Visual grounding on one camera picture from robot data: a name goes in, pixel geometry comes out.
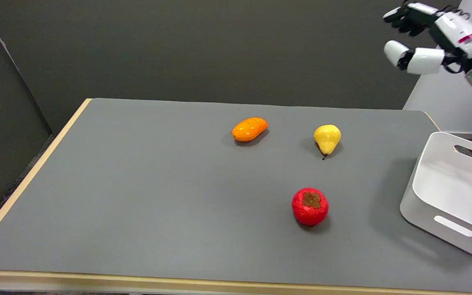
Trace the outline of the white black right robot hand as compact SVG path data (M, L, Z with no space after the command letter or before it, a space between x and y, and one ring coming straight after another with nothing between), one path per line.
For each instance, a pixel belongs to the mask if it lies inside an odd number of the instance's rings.
M386 23L411 37L427 31L435 48L408 48L398 41L384 46L393 66L412 74L433 74L444 68L450 73L466 73L472 79L472 23L470 13L448 5L442 9L405 0L383 16Z

